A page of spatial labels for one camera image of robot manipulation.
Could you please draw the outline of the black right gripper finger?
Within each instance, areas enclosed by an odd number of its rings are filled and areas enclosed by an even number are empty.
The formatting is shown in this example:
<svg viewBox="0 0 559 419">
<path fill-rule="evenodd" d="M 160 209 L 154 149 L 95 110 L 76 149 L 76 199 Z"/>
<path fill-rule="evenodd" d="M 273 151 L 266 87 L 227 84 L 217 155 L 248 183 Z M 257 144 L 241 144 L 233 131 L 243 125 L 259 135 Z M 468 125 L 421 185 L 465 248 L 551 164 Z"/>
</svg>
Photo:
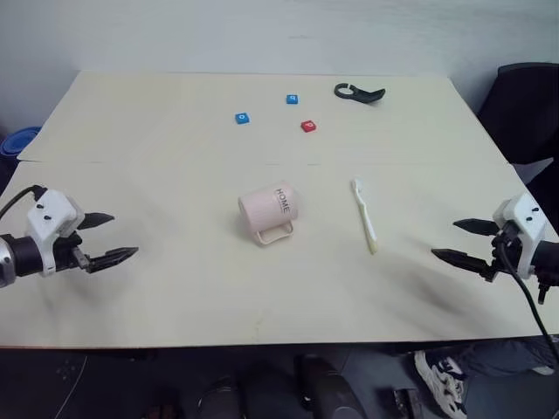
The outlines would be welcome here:
<svg viewBox="0 0 559 419">
<path fill-rule="evenodd" d="M 475 235 L 490 237 L 498 234 L 498 225 L 494 221 L 467 218 L 455 221 L 452 224 Z"/>
<path fill-rule="evenodd" d="M 465 271 L 474 272 L 486 282 L 493 282 L 497 271 L 484 259 L 474 258 L 462 251 L 451 249 L 431 249 L 431 253 L 438 259 Z"/>
</svg>

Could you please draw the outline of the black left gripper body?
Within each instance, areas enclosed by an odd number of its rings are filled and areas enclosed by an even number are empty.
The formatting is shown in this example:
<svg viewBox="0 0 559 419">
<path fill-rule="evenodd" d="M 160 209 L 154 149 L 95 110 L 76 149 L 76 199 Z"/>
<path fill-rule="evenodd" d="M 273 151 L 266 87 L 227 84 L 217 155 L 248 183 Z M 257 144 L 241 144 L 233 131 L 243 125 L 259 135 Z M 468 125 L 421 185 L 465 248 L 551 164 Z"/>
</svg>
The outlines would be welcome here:
<svg viewBox="0 0 559 419">
<path fill-rule="evenodd" d="M 55 272 L 80 268 L 92 273 L 92 263 L 89 256 L 82 252 L 81 236 L 73 232 L 69 237 L 57 238 L 52 247 L 55 262 Z"/>
</svg>

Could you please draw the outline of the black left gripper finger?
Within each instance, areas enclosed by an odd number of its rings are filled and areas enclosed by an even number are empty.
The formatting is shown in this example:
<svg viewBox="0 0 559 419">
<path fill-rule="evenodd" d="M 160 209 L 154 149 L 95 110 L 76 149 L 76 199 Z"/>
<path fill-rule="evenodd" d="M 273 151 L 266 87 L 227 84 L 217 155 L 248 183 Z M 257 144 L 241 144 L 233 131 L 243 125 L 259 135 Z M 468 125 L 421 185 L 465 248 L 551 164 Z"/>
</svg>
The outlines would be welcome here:
<svg viewBox="0 0 559 419">
<path fill-rule="evenodd" d="M 131 258 L 138 250 L 138 247 L 121 247 L 107 251 L 100 257 L 87 258 L 88 265 L 86 271 L 88 273 L 95 273 L 114 267 Z"/>
<path fill-rule="evenodd" d="M 83 221 L 78 225 L 78 230 L 92 229 L 113 220 L 114 220 L 114 216 L 105 213 L 100 213 L 100 212 L 86 213 L 84 215 Z"/>
</svg>

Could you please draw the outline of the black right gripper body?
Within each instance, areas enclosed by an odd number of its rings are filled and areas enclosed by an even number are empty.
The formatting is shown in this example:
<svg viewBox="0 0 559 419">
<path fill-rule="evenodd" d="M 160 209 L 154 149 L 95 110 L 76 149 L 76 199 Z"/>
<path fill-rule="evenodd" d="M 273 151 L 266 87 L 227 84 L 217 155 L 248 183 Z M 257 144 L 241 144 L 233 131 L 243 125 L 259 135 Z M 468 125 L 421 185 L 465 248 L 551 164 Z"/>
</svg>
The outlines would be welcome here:
<svg viewBox="0 0 559 419">
<path fill-rule="evenodd" d="M 506 221 L 491 242 L 494 257 L 492 266 L 516 279 L 520 278 L 518 264 L 522 251 L 519 233 L 520 230 L 514 222 Z"/>
</svg>

